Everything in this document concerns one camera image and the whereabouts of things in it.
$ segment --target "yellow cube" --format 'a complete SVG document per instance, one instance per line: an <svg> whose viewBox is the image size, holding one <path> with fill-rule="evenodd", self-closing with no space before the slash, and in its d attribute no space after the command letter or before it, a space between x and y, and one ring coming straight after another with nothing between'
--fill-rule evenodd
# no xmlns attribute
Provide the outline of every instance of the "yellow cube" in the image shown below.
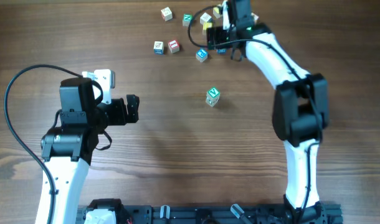
<svg viewBox="0 0 380 224"><path fill-rule="evenodd" d="M205 22L202 26L202 34L207 35L207 29L212 27L211 22Z"/></svg>

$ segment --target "wood grain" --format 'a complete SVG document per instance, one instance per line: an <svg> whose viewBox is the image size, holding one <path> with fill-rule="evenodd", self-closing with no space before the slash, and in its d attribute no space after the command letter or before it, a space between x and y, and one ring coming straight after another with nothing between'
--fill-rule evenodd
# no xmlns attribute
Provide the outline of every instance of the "wood grain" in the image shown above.
<svg viewBox="0 0 380 224"><path fill-rule="evenodd" d="M112 148L95 152L80 203L121 198L139 205L280 203L287 185L282 143L271 125L273 93L255 65L211 52L199 63L181 15L203 1L0 6L0 223L33 223L42 172L8 131L6 85L36 63L75 72L116 72L114 97L140 97L140 120L110 127ZM159 10L169 6L174 19ZM331 123L318 155L322 201L340 203L346 223L380 223L380 1L254 1L254 11L303 68L329 83ZM194 36L203 42L196 22ZM153 42L176 39L177 54ZM39 155L60 107L60 72L19 78L9 109ZM205 104L216 86L221 99Z"/></svg>

